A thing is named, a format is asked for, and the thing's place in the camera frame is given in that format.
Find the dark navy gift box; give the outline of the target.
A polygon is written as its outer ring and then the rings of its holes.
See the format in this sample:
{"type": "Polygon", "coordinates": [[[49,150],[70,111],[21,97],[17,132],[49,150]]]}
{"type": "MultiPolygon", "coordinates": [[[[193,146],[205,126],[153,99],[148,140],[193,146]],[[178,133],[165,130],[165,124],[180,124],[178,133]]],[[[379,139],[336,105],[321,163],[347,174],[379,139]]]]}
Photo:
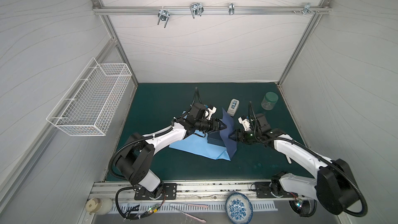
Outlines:
{"type": "Polygon", "coordinates": [[[211,144],[211,145],[220,146],[220,147],[226,147],[219,132],[208,133],[207,143],[211,144]]]}

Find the light blue wrapping paper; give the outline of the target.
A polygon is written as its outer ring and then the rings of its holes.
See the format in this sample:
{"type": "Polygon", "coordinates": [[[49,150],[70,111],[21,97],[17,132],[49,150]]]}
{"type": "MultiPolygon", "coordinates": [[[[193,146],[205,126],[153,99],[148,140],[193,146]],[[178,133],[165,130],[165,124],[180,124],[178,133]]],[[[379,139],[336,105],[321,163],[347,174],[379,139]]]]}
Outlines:
{"type": "Polygon", "coordinates": [[[237,142],[230,140],[228,136],[234,131],[233,118],[222,109],[223,117],[221,121],[227,125],[227,129],[218,131],[226,147],[220,147],[207,143],[207,136],[204,138],[197,135],[191,135],[184,140],[172,143],[169,148],[189,152],[195,155],[218,160],[224,159],[230,161],[237,151],[237,142]]]}

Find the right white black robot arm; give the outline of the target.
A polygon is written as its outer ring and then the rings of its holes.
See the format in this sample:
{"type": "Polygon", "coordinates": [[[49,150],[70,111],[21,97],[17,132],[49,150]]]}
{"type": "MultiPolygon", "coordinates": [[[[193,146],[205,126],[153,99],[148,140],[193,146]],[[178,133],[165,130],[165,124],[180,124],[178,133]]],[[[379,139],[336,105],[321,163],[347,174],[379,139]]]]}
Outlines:
{"type": "Polygon", "coordinates": [[[304,196],[320,203],[334,215],[367,215],[367,201],[347,162],[320,155],[283,130],[272,129],[263,114],[255,114],[252,103],[248,104],[248,115],[238,121],[243,128],[235,130],[230,135],[232,139],[248,145],[269,147],[292,159],[311,175],[303,177],[286,171],[274,175],[267,186],[273,197],[283,198],[286,194],[295,198],[304,196]]]}

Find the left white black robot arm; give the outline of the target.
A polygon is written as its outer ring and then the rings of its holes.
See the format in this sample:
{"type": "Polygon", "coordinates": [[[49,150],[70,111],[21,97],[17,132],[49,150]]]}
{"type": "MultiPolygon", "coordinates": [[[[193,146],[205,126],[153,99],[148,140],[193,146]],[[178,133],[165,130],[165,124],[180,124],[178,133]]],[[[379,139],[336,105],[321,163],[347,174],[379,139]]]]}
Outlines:
{"type": "Polygon", "coordinates": [[[198,131],[209,134],[225,130],[227,125],[213,116],[216,111],[216,107],[202,103],[199,90],[195,88],[189,109],[174,117],[169,127],[152,134],[131,135],[110,158],[109,174],[127,180],[133,187],[143,187],[153,194],[153,198],[158,198],[164,182],[150,170],[155,154],[175,142],[197,135],[198,131]]]}

